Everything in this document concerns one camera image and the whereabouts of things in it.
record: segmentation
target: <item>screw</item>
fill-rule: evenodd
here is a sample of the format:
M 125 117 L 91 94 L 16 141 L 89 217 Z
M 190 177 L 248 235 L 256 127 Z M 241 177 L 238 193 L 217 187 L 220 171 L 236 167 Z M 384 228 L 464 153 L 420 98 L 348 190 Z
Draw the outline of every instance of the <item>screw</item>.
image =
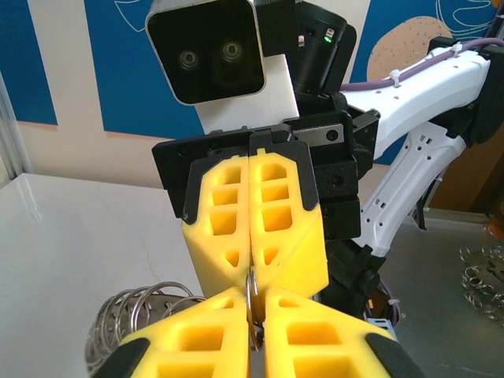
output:
M 325 137 L 328 141 L 334 142 L 338 139 L 338 132 L 336 130 L 329 130 Z
M 341 176 L 336 175 L 332 178 L 331 183 L 334 187 L 337 187 L 338 185 L 341 185 L 343 181 L 344 179 Z
M 324 206 L 322 208 L 322 215 L 324 217 L 330 217 L 334 213 L 333 209 L 331 207 Z

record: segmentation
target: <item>wooden panel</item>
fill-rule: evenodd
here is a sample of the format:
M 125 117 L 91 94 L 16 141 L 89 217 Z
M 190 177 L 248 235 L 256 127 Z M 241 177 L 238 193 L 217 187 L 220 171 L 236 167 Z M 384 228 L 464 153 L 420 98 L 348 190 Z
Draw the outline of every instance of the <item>wooden panel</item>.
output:
M 467 149 L 450 165 L 430 207 L 483 211 L 480 194 L 489 193 L 497 185 L 502 177 L 503 158 L 504 127 L 501 127 L 489 141 Z

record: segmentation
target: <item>white robotic arm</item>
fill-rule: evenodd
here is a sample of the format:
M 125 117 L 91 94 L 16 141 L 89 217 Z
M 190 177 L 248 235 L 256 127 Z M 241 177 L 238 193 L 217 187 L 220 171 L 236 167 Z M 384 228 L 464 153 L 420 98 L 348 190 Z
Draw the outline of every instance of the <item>white robotic arm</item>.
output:
M 425 60 L 448 50 L 434 49 Z M 420 124 L 474 101 L 489 67 L 490 62 L 477 52 L 466 51 L 399 82 L 398 86 L 343 93 L 354 108 L 364 112 L 375 109 L 380 113 L 374 155 L 377 159 L 393 142 Z
M 426 59 L 445 52 L 435 49 Z M 449 109 L 466 106 L 480 94 L 490 62 L 473 51 L 461 53 L 409 78 L 396 87 L 345 93 L 349 105 L 380 112 L 375 158 L 398 138 L 408 137 L 387 175 L 361 209 L 361 236 L 383 257 L 392 239 L 430 183 L 465 149 L 462 137 L 429 120 Z

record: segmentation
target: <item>camera lens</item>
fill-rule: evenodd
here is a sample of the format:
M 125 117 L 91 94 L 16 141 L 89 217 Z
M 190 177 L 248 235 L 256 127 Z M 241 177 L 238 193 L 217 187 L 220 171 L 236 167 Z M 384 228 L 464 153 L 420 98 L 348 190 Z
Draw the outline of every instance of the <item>camera lens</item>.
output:
M 237 42 L 228 42 L 222 48 L 222 57 L 229 63 L 237 63 L 242 58 L 242 47 Z
M 198 65 L 198 55 L 192 51 L 183 51 L 179 57 L 180 67 L 183 69 L 195 69 Z

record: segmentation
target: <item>grey surface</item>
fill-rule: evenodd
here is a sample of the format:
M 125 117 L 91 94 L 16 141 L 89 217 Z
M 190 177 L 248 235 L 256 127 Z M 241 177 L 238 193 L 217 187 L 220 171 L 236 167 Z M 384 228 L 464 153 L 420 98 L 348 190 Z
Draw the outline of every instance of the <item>grey surface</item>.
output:
M 503 377 L 504 327 L 464 298 L 460 246 L 497 245 L 483 227 L 436 222 L 398 231 L 380 270 L 406 315 L 398 341 L 431 378 Z

